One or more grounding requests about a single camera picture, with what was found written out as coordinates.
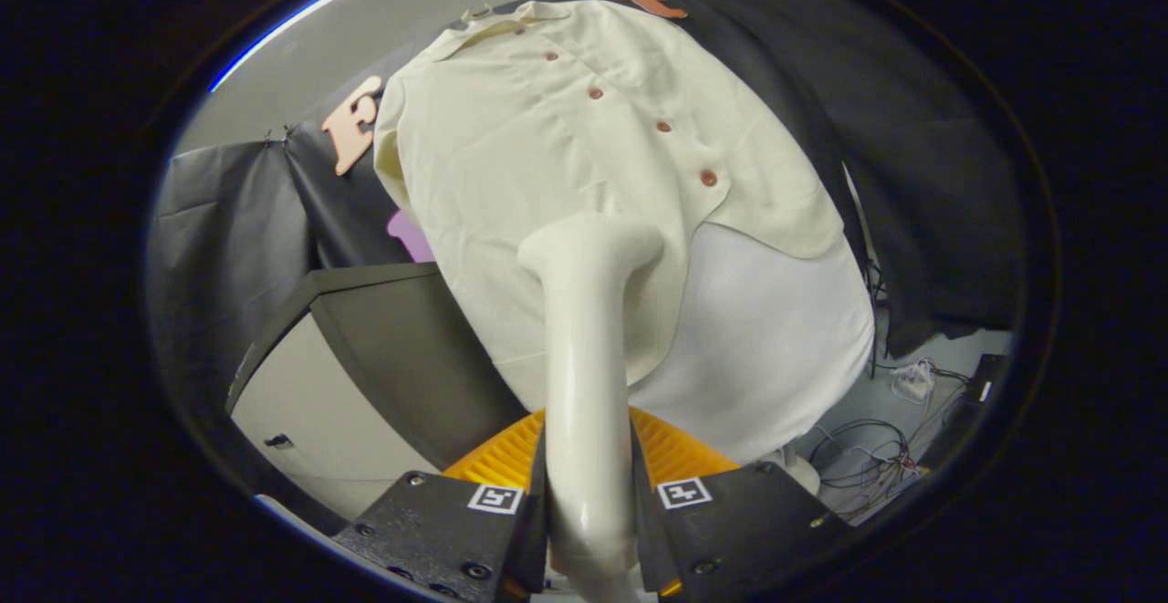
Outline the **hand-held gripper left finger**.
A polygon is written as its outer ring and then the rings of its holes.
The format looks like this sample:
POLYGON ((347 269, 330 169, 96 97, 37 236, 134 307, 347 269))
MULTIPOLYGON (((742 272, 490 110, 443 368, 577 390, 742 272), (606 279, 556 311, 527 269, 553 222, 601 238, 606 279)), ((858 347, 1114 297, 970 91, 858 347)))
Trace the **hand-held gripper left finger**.
POLYGON ((443 470, 410 471, 334 536, 417 602, 528 602, 548 554, 544 413, 443 470))

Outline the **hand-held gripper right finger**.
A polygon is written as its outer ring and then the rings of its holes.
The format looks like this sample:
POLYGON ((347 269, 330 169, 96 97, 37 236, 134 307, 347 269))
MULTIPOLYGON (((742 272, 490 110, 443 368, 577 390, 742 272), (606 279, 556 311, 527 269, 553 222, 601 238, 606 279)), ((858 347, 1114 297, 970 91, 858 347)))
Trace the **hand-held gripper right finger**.
POLYGON ((630 408, 637 541, 659 599, 765 599, 806 585, 851 525, 771 462, 739 465, 630 408))

